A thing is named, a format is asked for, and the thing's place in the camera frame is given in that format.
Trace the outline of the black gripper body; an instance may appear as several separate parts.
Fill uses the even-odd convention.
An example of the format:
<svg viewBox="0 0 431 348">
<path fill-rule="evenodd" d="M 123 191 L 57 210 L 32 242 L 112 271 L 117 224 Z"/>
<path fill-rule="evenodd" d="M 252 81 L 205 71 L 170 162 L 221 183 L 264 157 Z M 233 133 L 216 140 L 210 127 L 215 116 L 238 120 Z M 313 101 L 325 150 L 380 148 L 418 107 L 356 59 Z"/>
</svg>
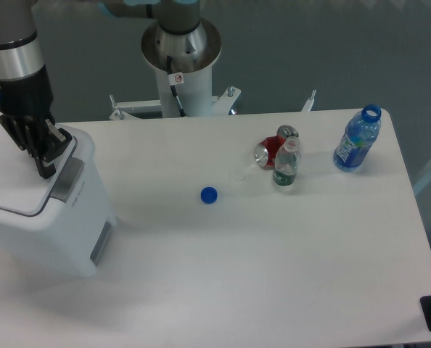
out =
<svg viewBox="0 0 431 348">
<path fill-rule="evenodd" d="M 44 65 L 38 72 L 15 80 L 0 80 L 0 112 L 12 116 L 35 116 L 54 124 L 54 100 L 49 74 Z"/>
</svg>

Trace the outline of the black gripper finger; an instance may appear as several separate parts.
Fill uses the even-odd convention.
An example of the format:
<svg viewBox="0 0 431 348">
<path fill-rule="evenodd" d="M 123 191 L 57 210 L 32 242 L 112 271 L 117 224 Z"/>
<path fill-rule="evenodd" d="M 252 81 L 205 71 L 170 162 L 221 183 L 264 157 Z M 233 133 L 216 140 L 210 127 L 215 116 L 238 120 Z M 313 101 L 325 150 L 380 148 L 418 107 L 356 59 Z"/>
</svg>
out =
<svg viewBox="0 0 431 348">
<path fill-rule="evenodd" d="M 43 179 L 56 173 L 55 165 L 49 164 L 54 160 L 56 147 L 54 134 L 49 128 L 53 126 L 50 118 L 1 115 L 0 124 L 17 147 L 33 158 L 38 174 Z"/>
<path fill-rule="evenodd" d="M 58 128 L 49 119 L 46 119 L 46 124 L 47 134 L 44 138 L 42 159 L 44 162 L 50 163 L 63 154 L 72 141 L 72 136 L 64 128 Z"/>
</svg>

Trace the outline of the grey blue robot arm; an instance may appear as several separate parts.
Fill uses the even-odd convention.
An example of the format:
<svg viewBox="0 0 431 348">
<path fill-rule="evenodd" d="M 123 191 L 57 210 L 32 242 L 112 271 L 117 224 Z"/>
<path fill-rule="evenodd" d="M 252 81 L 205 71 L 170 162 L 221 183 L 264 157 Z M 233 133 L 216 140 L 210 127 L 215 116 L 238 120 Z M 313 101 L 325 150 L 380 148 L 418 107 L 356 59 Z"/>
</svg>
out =
<svg viewBox="0 0 431 348">
<path fill-rule="evenodd" d="M 35 161 L 44 178 L 55 172 L 53 161 L 72 136 L 57 128 L 54 100 L 38 39 L 34 1 L 0 1 L 0 124 Z"/>
</svg>

